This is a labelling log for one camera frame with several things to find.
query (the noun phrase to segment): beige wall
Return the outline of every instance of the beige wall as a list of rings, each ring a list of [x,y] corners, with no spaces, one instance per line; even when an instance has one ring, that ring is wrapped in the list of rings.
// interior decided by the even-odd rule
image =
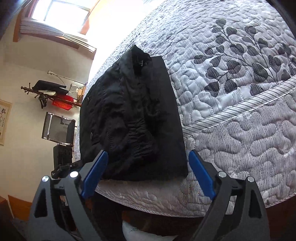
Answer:
[[[66,111],[48,101],[41,109],[38,99],[20,87],[38,80],[61,83],[47,74],[49,69],[86,81],[91,61],[70,47],[40,38],[26,36],[12,43],[13,28],[14,23],[0,41],[0,99],[12,103],[5,144],[0,146],[0,196],[9,194],[31,202],[42,176],[53,170],[55,144],[41,139],[46,111],[77,120],[79,108]]]

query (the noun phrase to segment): white and gray quilt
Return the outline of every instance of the white and gray quilt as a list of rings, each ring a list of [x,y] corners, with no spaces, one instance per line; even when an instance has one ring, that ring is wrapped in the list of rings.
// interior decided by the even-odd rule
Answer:
[[[187,154],[196,149],[233,178],[253,176],[266,206],[296,194],[296,41],[273,7],[265,0],[167,0],[115,49],[86,93],[134,44],[164,59]],[[185,180],[108,180],[96,191],[176,217],[204,216],[211,203],[190,167]],[[228,214],[233,207],[234,199]]]

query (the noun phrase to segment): black jacket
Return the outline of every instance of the black jacket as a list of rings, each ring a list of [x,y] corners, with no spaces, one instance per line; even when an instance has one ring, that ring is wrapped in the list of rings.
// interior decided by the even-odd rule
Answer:
[[[188,174],[175,95],[161,56],[137,46],[91,87],[80,110],[80,153],[108,152],[104,179],[167,180]]]

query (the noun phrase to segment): picture frame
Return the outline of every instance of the picture frame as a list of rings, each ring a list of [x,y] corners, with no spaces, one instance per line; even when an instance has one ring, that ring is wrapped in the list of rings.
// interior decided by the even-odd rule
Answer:
[[[0,99],[0,145],[4,145],[5,131],[12,103]]]

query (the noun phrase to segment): striped trim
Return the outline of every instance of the striped trim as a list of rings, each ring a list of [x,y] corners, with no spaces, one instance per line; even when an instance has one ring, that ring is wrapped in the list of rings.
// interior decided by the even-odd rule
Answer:
[[[183,127],[183,136],[188,137],[196,133],[200,133],[214,126],[218,126],[224,122],[230,121],[236,117],[244,115],[260,108],[268,103],[278,100],[283,96],[291,93],[296,89],[296,77],[283,82],[276,87],[266,90],[252,98],[249,98],[241,103],[232,106],[229,109],[222,110],[221,112],[204,118],[195,124]]]

